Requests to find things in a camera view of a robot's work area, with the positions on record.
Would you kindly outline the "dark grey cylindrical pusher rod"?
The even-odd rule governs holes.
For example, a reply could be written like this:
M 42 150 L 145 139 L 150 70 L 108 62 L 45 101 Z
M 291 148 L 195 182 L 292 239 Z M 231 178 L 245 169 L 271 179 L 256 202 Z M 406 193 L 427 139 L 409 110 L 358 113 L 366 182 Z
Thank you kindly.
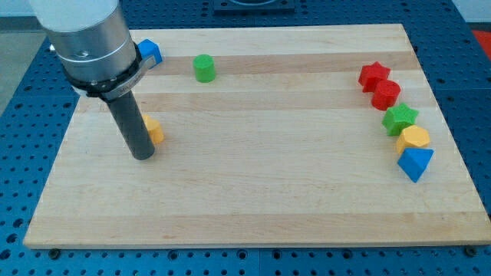
M 109 101 L 107 105 L 133 158 L 137 160 L 150 158 L 155 152 L 155 147 L 133 92 L 129 91 Z

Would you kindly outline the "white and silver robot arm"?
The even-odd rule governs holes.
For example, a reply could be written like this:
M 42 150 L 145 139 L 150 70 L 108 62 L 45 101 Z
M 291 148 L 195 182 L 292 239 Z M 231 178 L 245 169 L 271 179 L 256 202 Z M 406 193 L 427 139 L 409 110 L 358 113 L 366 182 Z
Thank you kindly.
M 151 157 L 155 148 L 132 89 L 162 62 L 159 46 L 133 41 L 118 0 L 30 0 L 29 5 L 74 90 L 108 105 L 135 159 Z

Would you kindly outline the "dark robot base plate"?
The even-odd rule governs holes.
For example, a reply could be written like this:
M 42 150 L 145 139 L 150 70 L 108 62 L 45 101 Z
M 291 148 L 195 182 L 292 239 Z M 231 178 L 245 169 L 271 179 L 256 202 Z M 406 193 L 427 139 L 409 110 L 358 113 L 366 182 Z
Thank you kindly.
M 293 12 L 296 0 L 212 0 L 215 14 L 233 12 Z

